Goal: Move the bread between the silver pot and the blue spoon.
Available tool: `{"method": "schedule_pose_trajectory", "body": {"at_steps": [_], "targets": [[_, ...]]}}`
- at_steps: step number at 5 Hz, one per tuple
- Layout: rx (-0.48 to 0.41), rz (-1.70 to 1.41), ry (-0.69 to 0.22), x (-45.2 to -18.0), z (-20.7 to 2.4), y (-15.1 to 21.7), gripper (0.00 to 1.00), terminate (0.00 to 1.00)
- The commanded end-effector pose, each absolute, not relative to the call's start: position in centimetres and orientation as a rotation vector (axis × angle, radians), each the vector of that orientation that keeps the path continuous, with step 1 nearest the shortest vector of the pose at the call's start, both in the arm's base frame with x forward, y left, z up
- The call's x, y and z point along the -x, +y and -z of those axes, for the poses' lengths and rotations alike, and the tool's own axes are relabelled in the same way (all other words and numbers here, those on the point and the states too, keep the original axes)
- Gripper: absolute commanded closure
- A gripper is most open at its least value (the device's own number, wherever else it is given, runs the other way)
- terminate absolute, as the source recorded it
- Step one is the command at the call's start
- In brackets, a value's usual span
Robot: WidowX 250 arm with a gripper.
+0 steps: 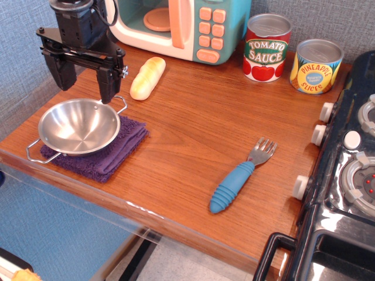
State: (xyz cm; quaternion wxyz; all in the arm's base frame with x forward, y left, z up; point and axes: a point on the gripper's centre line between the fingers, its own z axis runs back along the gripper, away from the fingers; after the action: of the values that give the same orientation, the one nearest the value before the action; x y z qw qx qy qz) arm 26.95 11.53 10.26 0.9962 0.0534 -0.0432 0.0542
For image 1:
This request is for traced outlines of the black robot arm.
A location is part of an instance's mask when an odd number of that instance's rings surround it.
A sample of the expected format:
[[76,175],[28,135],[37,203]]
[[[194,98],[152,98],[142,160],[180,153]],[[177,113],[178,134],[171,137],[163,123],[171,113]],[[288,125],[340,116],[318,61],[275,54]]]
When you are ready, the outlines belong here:
[[96,71],[101,102],[108,104],[120,91],[121,80],[128,74],[125,51],[108,36],[117,23],[119,7],[107,20],[104,1],[50,1],[57,28],[40,27],[41,51],[57,86],[67,91],[77,81],[76,66]]

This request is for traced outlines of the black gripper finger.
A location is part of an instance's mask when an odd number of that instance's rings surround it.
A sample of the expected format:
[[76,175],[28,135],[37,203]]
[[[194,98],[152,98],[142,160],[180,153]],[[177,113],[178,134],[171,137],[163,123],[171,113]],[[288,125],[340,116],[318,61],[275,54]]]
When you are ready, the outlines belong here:
[[102,65],[97,70],[101,102],[109,104],[120,91],[122,68]]
[[70,89],[77,81],[74,64],[66,60],[65,54],[54,54],[46,49],[42,54],[57,86],[63,91]]

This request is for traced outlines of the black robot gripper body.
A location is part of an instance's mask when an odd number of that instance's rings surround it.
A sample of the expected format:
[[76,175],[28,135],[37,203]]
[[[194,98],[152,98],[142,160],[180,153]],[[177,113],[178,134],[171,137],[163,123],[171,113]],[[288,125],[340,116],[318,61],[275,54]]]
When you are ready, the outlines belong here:
[[112,21],[107,19],[105,6],[52,6],[58,27],[37,29],[43,47],[54,54],[89,54],[113,59],[113,67],[122,68],[122,78],[128,74],[122,58],[125,51],[110,38],[110,27],[117,23],[118,7]]

